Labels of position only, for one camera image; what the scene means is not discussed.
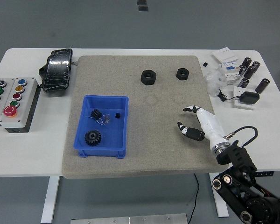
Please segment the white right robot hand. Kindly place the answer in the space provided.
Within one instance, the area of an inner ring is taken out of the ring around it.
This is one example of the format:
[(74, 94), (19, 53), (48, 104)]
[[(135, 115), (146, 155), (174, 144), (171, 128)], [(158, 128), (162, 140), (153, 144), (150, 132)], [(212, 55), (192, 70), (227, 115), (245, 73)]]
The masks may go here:
[(224, 130), (213, 113), (196, 105), (188, 106), (183, 111), (195, 113), (202, 128), (202, 130), (198, 130), (186, 127), (181, 122), (178, 122), (179, 130), (185, 137), (196, 141), (202, 141), (204, 138), (208, 139), (210, 141), (210, 150), (215, 154), (218, 154), (219, 150), (224, 151), (231, 145), (224, 138)]

